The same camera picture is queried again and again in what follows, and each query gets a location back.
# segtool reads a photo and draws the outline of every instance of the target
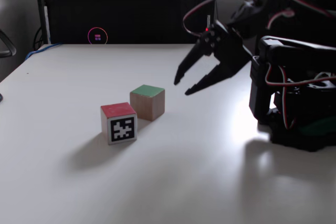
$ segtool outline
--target cube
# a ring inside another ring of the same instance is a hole
[[[136,140],[138,118],[128,102],[102,106],[101,127],[108,144]]]
[[[142,85],[130,94],[131,106],[138,118],[154,121],[164,113],[165,90],[162,88]]]

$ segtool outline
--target blue cable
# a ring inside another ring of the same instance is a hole
[[[45,48],[43,48],[43,49],[41,49],[41,50],[36,50],[36,51],[30,52],[29,54],[27,54],[25,61],[28,60],[28,58],[29,58],[30,56],[32,56],[33,54],[38,54],[39,52],[43,52],[43,51],[45,51],[45,50],[47,50],[47,49],[49,49],[49,48],[51,48],[51,47],[56,47],[56,46],[59,46],[59,45],[62,45],[62,44],[63,44],[63,43],[56,43],[56,44],[47,46],[47,47],[45,47]]]

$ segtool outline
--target white table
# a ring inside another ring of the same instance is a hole
[[[336,223],[335,149],[270,144],[248,107],[249,64],[186,97],[216,64],[202,59],[175,87],[190,48],[63,45],[5,79],[0,223]],[[108,146],[100,106],[142,84],[166,89],[166,113]]]

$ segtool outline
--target computer tower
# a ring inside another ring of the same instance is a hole
[[[205,0],[38,0],[44,43],[184,44],[197,38],[182,26],[184,15]],[[205,31],[214,3],[186,20],[189,30]]]

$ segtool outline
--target red-topped cube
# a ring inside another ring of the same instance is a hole
[[[109,145],[137,139],[138,117],[128,102],[102,106],[100,112]]]

